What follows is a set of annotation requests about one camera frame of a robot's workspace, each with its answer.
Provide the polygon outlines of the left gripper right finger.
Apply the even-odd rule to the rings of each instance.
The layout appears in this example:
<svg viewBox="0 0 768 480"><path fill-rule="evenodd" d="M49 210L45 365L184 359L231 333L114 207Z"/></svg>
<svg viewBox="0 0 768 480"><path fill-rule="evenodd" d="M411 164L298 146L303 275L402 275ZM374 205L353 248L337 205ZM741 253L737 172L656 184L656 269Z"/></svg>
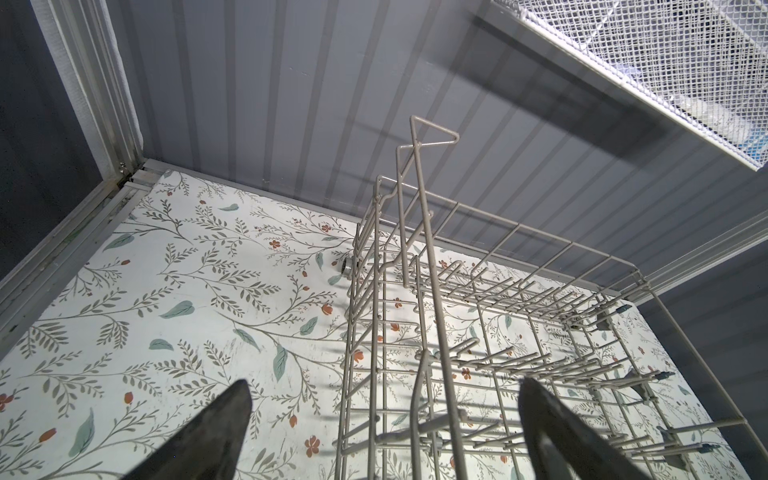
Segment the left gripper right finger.
<svg viewBox="0 0 768 480"><path fill-rule="evenodd" d="M647 479L536 379L520 381L518 412L537 479Z"/></svg>

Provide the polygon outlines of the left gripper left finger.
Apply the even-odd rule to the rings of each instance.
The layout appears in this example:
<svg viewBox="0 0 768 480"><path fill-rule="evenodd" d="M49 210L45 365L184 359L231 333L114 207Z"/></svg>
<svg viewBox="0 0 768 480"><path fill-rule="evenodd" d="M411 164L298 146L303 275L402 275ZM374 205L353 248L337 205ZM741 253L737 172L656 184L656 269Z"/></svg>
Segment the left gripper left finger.
<svg viewBox="0 0 768 480"><path fill-rule="evenodd" d="M249 385L239 379L125 477L234 478L251 411Z"/></svg>

